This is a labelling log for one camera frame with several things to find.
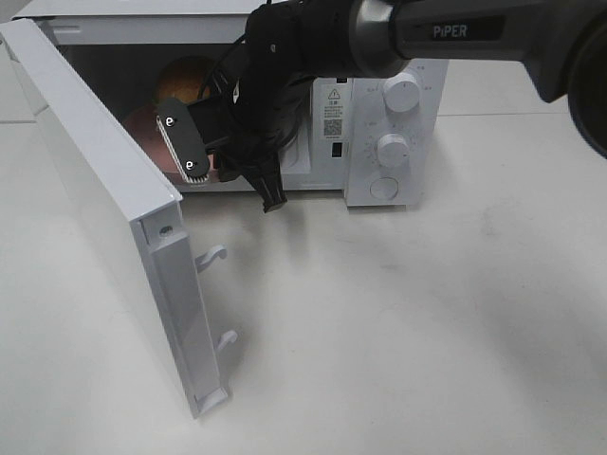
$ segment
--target black cable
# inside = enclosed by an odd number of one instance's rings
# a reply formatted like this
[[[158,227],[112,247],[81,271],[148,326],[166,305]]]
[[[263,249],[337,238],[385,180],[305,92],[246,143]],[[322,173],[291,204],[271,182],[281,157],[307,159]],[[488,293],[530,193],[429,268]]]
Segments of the black cable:
[[[240,36],[236,41],[234,41],[230,45],[230,47],[228,49],[226,49],[226,51],[223,54],[221,54],[221,57],[219,57],[219,59],[217,59],[217,61],[213,64],[211,71],[209,71],[209,74],[207,74],[207,77],[202,82],[202,85],[200,86],[200,90],[198,91],[199,100],[202,100],[202,98],[204,97],[205,90],[209,86],[209,83],[211,82],[212,77],[215,75],[215,71],[217,71],[217,68],[219,68],[219,65],[222,62],[224,62],[224,60],[226,60],[230,56],[230,54],[234,50],[236,50],[240,44],[242,44],[245,41],[245,38],[246,38],[246,35],[244,35],[244,34],[242,36]]]

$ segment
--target white knob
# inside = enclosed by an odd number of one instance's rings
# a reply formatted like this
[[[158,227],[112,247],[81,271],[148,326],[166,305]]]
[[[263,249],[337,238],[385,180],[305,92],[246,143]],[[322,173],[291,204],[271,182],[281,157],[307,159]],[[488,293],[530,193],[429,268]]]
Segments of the white knob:
[[[397,168],[407,161],[409,144],[401,135],[386,135],[376,146],[377,160],[385,168]]]
[[[388,79],[383,84],[383,99],[388,109],[396,113],[411,111],[419,104],[420,85],[419,78],[409,71]]]

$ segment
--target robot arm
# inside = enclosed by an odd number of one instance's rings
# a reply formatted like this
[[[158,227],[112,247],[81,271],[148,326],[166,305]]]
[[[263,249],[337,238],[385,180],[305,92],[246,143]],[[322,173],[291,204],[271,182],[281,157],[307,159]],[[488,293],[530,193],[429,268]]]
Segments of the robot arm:
[[[286,201],[277,152],[315,78],[389,78],[414,58],[523,62],[543,100],[569,94],[581,134],[607,156],[607,0],[288,0],[254,11],[246,42],[238,80],[188,110],[202,147],[265,211]]]

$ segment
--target power knob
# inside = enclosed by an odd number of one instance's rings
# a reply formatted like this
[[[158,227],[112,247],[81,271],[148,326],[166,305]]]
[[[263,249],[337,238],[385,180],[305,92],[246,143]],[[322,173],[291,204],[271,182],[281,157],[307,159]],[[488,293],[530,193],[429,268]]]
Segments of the power knob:
[[[421,81],[410,71],[402,72],[383,84],[383,99],[392,112],[411,111],[421,98]]]
[[[384,168],[402,166],[409,157],[409,144],[402,135],[386,135],[376,145],[377,161]]]

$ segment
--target qr code label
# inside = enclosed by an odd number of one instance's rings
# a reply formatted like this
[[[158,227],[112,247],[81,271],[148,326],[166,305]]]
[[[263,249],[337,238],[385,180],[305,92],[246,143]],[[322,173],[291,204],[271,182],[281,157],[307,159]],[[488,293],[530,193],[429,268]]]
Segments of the qr code label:
[[[342,119],[331,119],[324,121],[324,135],[326,137],[340,137],[343,128]]]

